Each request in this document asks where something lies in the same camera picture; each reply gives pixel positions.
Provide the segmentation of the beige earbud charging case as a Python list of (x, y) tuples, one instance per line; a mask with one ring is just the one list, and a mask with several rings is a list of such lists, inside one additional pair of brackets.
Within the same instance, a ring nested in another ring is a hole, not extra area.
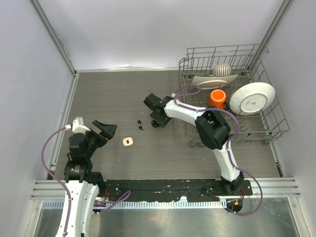
[(132, 146), (133, 143), (134, 143), (134, 141), (133, 141), (133, 138), (132, 138), (132, 137), (127, 137), (127, 138), (124, 138), (124, 139), (122, 140), (122, 144), (123, 144), (124, 147)]

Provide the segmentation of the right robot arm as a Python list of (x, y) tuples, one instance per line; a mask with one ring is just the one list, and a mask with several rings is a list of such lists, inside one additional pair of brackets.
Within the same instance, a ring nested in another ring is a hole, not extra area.
[(236, 194), (241, 189), (244, 175), (237, 166), (230, 145), (231, 128), (223, 113), (229, 112), (216, 107), (195, 107), (180, 102), (172, 96), (159, 98), (153, 93), (148, 95), (144, 104), (152, 111), (153, 127), (165, 127), (171, 119), (179, 119), (196, 127), (200, 140), (215, 154), (221, 170), (223, 192)]

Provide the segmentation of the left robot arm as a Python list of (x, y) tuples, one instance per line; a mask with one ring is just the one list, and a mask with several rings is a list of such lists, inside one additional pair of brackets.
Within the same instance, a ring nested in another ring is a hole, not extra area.
[(95, 132), (77, 117), (65, 130), (71, 130), (69, 152), (64, 168), (65, 199), (62, 217), (56, 236), (86, 237), (96, 197), (105, 191), (101, 172), (93, 172), (91, 158), (98, 148), (111, 140), (116, 132), (116, 124), (104, 124), (97, 120), (92, 123), (100, 131)]

